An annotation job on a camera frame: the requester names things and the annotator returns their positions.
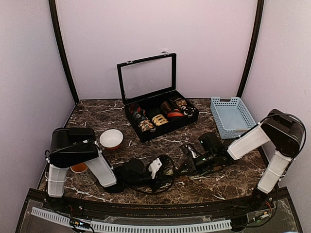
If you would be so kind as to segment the blue plastic basket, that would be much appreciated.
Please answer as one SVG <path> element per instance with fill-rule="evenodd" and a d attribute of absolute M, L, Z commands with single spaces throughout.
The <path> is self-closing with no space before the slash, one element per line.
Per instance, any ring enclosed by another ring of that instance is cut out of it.
<path fill-rule="evenodd" d="M 221 139 L 234 139 L 257 124 L 239 97 L 212 97 L 210 109 Z"/>

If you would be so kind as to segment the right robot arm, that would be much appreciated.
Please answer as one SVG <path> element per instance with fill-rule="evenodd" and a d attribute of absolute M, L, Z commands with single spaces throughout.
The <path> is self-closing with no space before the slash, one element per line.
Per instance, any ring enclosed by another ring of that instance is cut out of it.
<path fill-rule="evenodd" d="M 271 142 L 275 146 L 275 153 L 255 188 L 256 194 L 248 199 L 248 207 L 257 211 L 267 202 L 265 194 L 273 190 L 302 151 L 306 137 L 306 127 L 299 118 L 273 109 L 254 127 L 239 135 L 228 147 L 225 147 L 212 132 L 199 137 L 205 151 L 203 154 L 190 144 L 182 145 L 180 148 L 188 157 L 179 172 L 185 175 L 212 173 Z"/>

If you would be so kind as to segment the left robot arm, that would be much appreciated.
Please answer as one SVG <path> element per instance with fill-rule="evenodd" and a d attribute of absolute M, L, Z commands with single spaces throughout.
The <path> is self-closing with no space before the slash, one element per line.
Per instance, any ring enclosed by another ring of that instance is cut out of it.
<path fill-rule="evenodd" d="M 49 164 L 47 181 L 49 203 L 59 212 L 63 212 L 69 207 L 68 200 L 63 197 L 67 172 L 70 167 L 79 164 L 85 164 L 108 193 L 120 193 L 124 190 L 125 185 L 149 185 L 152 192 L 156 191 L 154 167 L 151 171 L 144 172 L 132 181 L 117 178 L 113 167 L 103 156 L 95 132 L 91 128 L 55 129 L 52 133 L 47 161 Z"/>

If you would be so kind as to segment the camouflage patterned necktie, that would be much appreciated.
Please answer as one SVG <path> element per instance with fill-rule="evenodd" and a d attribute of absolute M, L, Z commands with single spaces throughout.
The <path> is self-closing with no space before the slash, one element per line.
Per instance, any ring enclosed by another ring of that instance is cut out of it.
<path fill-rule="evenodd" d="M 188 180 L 193 175 L 194 174 L 187 169 L 173 171 L 173 169 L 169 167 L 163 171 L 164 180 L 172 180 L 174 178 L 175 181 L 183 181 Z"/>

